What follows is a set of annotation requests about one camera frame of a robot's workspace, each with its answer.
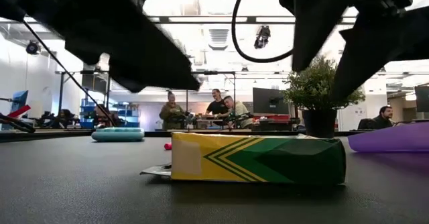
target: green and yellow box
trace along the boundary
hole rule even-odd
[[[345,172],[339,139],[172,134],[174,180],[332,185]]]

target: potted plant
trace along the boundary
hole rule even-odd
[[[365,94],[357,89],[346,99],[332,101],[329,92],[334,84],[336,64],[326,56],[317,55],[311,65],[300,73],[291,72],[284,99],[302,110],[307,135],[321,138],[334,137],[336,112],[349,105],[365,100]]]

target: green plant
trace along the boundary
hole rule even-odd
[[[285,84],[284,99],[293,102],[300,109],[329,110],[342,109],[365,100],[362,89],[357,89],[346,99],[331,101],[329,92],[334,84],[336,72],[335,60],[326,56],[316,56],[311,65],[300,73],[291,72]]]

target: black plant pot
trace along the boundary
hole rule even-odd
[[[336,110],[304,110],[302,112],[306,133],[319,138],[333,138]]]

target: black table surface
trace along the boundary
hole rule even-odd
[[[0,223],[429,223],[429,154],[347,148],[347,183],[330,188],[140,176],[169,141],[0,144]]]

